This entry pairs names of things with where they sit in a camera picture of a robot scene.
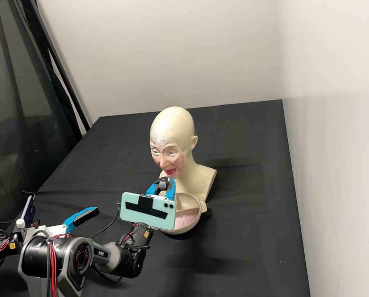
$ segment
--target white wall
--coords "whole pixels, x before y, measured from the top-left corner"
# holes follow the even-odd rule
[[[312,297],[369,297],[369,0],[38,3],[92,123],[284,98]]]
[[[38,0],[91,123],[280,99],[276,0]]]
[[[280,22],[311,294],[369,297],[369,0],[285,0]]]

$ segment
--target smartphone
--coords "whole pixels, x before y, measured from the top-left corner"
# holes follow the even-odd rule
[[[163,196],[124,192],[121,196],[120,218],[142,222],[151,227],[172,230],[175,227],[176,203]]]

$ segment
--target mannequin shoulder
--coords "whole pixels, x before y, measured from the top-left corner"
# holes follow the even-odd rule
[[[197,173],[206,177],[214,178],[216,176],[217,170],[211,167],[198,164]]]

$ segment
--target mannequin head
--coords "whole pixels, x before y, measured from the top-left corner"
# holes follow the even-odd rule
[[[169,178],[177,178],[194,163],[192,151],[197,141],[193,118],[181,107],[161,111],[150,128],[151,155]]]

